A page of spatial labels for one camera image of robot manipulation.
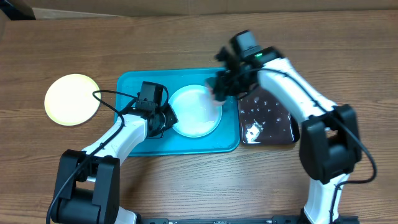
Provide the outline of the green scrubbing sponge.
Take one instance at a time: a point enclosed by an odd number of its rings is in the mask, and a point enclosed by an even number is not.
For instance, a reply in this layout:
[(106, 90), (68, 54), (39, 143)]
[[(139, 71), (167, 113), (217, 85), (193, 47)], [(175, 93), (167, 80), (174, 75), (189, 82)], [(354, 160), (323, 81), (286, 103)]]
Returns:
[(207, 78), (205, 80), (205, 86), (210, 94), (211, 101), (215, 106), (221, 106), (225, 103), (226, 97), (223, 93), (223, 87), (219, 85), (217, 78)]

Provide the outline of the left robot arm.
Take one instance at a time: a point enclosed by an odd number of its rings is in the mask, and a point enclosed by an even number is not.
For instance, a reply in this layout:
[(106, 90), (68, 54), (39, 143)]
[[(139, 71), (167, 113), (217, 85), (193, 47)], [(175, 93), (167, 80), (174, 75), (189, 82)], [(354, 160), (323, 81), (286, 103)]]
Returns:
[(168, 89), (143, 82), (113, 126), (80, 151), (65, 151), (59, 162), (47, 223), (136, 223), (136, 213), (120, 206), (120, 166), (146, 139), (162, 138), (178, 119), (163, 97)]

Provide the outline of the light blue plate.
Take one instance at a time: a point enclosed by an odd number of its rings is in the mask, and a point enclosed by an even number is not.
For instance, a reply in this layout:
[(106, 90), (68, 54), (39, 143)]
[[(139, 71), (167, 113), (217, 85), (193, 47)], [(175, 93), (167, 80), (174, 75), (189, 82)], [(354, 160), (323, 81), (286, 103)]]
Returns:
[(188, 85), (169, 99), (178, 119), (173, 129), (182, 136), (200, 138), (213, 132), (222, 118), (222, 106), (215, 106), (207, 88)]

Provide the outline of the yellow-green plate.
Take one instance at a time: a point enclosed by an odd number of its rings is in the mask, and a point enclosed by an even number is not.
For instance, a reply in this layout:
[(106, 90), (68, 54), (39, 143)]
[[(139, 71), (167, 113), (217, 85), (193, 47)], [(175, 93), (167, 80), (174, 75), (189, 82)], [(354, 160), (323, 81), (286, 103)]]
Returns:
[(86, 75), (65, 75), (48, 88), (44, 99), (45, 112), (52, 121), (63, 126), (82, 124), (94, 116), (100, 106), (99, 89), (97, 83)]

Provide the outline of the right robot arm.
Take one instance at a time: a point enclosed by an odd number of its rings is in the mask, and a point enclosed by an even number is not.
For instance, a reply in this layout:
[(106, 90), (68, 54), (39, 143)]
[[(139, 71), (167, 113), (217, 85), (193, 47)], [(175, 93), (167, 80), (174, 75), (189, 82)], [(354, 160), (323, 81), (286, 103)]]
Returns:
[(225, 70), (209, 78), (212, 94), (227, 96), (267, 90), (301, 127), (299, 158), (310, 178), (308, 199), (296, 223), (358, 223), (338, 213), (343, 187), (362, 159), (354, 109), (338, 106), (312, 87), (276, 48), (262, 48), (249, 30), (236, 34), (215, 55)]

